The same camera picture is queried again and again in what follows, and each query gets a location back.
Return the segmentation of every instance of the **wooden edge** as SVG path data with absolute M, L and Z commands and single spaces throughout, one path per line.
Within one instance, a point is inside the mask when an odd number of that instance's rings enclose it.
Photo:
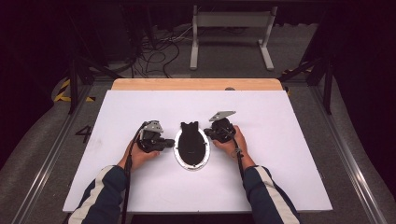
M 276 78 L 119 78 L 113 91 L 282 91 Z

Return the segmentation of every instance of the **white tabletop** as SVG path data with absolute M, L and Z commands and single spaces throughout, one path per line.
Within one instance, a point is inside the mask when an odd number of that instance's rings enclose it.
M 64 211 L 76 209 L 84 189 L 105 166 L 117 164 L 143 121 L 158 120 L 162 137 L 175 138 L 180 122 L 200 129 L 218 111 L 239 125 L 250 156 L 267 167 L 298 211 L 332 210 L 303 133 L 284 91 L 108 91 Z M 238 166 L 211 144 L 210 158 L 187 171 L 172 148 L 132 175 L 128 211 L 134 213 L 239 213 L 251 211 Z

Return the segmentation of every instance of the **striped sleeve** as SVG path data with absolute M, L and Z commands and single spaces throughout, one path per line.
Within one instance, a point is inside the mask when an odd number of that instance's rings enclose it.
M 107 166 L 85 189 L 69 223 L 117 223 L 126 177 L 119 166 Z
M 273 181 L 266 168 L 248 167 L 244 188 L 256 224 L 302 223 L 288 195 Z

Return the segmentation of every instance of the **person's left hand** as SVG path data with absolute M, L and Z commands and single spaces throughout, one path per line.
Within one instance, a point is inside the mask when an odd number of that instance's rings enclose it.
M 129 143 L 128 147 L 125 150 L 124 156 L 120 160 L 118 166 L 124 168 L 126 159 L 128 158 L 129 148 L 131 147 L 132 141 Z M 134 143 L 134 147 L 132 148 L 132 169 L 131 172 L 135 171 L 137 168 L 142 166 L 146 161 L 151 160 L 158 155 L 160 155 L 159 151 L 151 151 L 150 153 L 144 152 L 139 148 L 137 143 Z

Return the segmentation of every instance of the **hand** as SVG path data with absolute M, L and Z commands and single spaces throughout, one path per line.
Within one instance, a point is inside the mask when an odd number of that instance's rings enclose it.
M 126 159 L 128 158 L 129 148 L 131 147 L 132 141 L 129 143 L 128 147 L 125 150 L 124 156 L 120 160 L 118 166 L 124 168 Z M 144 152 L 137 143 L 134 143 L 134 147 L 132 148 L 132 169 L 131 172 L 135 171 L 137 168 L 142 166 L 146 161 L 151 160 L 160 155 L 159 151 L 151 151 L 150 153 Z
M 235 136 L 233 138 L 238 143 L 239 148 L 242 150 L 241 152 L 241 155 L 243 155 L 242 166 L 245 170 L 249 166 L 255 165 L 255 163 L 253 159 L 251 159 L 250 156 L 248 155 L 248 145 L 244 135 L 242 135 L 241 130 L 237 125 L 234 125 L 233 127 L 235 128 Z M 237 161 L 236 152 L 235 152 L 235 143 L 233 141 L 221 143 L 218 140 L 213 140 L 213 144 L 215 145 L 215 147 L 225 151 L 225 153 L 227 153 L 227 155 L 229 155 L 234 161 Z

